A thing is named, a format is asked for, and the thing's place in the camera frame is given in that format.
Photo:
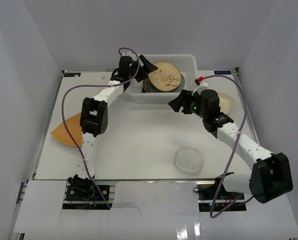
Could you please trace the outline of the teal round plate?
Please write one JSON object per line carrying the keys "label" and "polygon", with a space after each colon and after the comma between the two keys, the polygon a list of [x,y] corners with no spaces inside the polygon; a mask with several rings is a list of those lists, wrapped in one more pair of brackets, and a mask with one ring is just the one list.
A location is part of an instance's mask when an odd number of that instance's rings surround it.
{"label": "teal round plate", "polygon": [[[167,93],[179,93],[181,92],[181,90],[184,88],[185,86],[185,78],[183,75],[181,75],[181,83],[180,86],[177,87],[176,89],[173,89],[171,91],[167,91]],[[163,93],[163,91],[157,89],[152,83],[151,81],[148,79],[147,80],[147,88],[148,88],[148,93]]]}

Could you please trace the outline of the beige bird painted plate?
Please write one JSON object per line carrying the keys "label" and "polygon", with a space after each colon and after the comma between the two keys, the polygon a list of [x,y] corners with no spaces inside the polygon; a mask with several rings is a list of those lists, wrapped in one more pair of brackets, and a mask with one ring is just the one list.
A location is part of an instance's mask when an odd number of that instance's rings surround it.
{"label": "beige bird painted plate", "polygon": [[157,71],[148,75],[151,83],[163,92],[169,92],[180,86],[181,72],[173,64],[167,61],[159,61],[154,64]]}

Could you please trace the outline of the cream panda dish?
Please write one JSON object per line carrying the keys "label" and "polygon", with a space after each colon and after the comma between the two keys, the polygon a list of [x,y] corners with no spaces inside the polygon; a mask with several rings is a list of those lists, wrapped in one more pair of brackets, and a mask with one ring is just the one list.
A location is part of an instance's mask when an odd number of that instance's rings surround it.
{"label": "cream panda dish", "polygon": [[220,110],[224,114],[229,115],[233,110],[233,105],[234,105],[233,98],[226,93],[218,92],[217,94],[219,97]]}

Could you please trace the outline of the clear glass plate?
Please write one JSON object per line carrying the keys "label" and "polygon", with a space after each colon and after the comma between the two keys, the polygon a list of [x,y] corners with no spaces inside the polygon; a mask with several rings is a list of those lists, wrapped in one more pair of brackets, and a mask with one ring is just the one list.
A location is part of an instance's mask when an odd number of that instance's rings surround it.
{"label": "clear glass plate", "polygon": [[202,151],[195,147],[183,145],[175,153],[174,164],[183,173],[197,175],[202,171],[204,163]]}

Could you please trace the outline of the orange woven fan plate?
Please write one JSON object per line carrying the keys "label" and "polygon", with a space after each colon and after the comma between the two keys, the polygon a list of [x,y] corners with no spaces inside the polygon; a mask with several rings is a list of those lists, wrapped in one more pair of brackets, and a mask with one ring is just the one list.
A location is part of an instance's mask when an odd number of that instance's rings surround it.
{"label": "orange woven fan plate", "polygon": [[[81,114],[78,113],[66,119],[67,127],[79,147],[81,147],[83,143],[82,128],[80,126],[80,117],[81,117]],[[74,141],[71,139],[70,135],[68,134],[63,123],[58,125],[53,131],[51,131],[51,136],[55,140],[57,140],[58,142],[66,146],[70,146],[70,147],[76,146]]]}

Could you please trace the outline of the floral round bowl plate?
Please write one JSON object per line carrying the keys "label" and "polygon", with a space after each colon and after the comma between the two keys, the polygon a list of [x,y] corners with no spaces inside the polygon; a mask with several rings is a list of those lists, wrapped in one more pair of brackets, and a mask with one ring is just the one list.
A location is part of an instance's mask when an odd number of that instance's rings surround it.
{"label": "floral round bowl plate", "polygon": [[142,93],[148,93],[149,92],[148,91],[148,88],[147,88],[147,80],[148,80],[148,78],[146,78],[146,79],[144,79],[142,81],[142,84],[143,84],[143,86],[142,86]]}

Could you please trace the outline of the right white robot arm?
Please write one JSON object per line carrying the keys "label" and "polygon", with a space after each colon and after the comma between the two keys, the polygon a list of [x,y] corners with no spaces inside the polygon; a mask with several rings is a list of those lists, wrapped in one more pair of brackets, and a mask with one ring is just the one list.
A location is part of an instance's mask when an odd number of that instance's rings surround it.
{"label": "right white robot arm", "polygon": [[215,195],[224,200],[233,192],[253,196],[267,203],[293,190],[289,160],[283,153],[272,153],[239,131],[228,115],[220,110],[216,91],[201,93],[182,90],[169,106],[175,112],[195,114],[202,118],[204,128],[229,146],[248,165],[250,174],[226,172],[215,179]]}

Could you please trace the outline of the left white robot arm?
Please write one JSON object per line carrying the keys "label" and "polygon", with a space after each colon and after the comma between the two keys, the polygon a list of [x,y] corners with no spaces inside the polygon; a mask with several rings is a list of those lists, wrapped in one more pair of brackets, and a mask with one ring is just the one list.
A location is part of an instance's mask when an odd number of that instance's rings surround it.
{"label": "left white robot arm", "polygon": [[137,82],[141,82],[156,70],[158,67],[143,55],[136,58],[123,55],[120,57],[118,68],[113,70],[108,84],[96,85],[95,87],[101,87],[102,90],[94,97],[84,98],[79,121],[82,128],[82,144],[79,145],[73,135],[69,133],[82,157],[74,179],[86,179],[93,184],[95,183],[94,165],[98,136],[107,130],[109,106],[125,92],[131,80],[135,79]]}

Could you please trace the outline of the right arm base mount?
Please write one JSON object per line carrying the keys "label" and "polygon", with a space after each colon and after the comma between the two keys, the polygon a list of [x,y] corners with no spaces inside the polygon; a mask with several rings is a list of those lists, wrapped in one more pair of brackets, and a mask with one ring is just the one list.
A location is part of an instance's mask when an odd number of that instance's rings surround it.
{"label": "right arm base mount", "polygon": [[[193,192],[198,195],[199,211],[210,212],[214,194],[216,192],[214,184],[199,184],[193,188]],[[239,196],[237,192],[227,192],[222,188],[218,194],[215,202],[214,211],[219,212],[227,205],[229,205],[236,197]],[[246,211],[245,198],[242,195],[231,207],[227,209],[228,212],[244,212]]]}

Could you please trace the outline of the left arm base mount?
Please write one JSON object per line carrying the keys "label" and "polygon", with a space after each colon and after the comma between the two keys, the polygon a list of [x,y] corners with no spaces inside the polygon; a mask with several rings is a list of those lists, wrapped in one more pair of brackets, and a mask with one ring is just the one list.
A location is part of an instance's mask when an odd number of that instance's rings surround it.
{"label": "left arm base mount", "polygon": [[64,195],[64,210],[109,210],[115,196],[115,186],[100,183],[95,186],[88,178],[70,177]]}

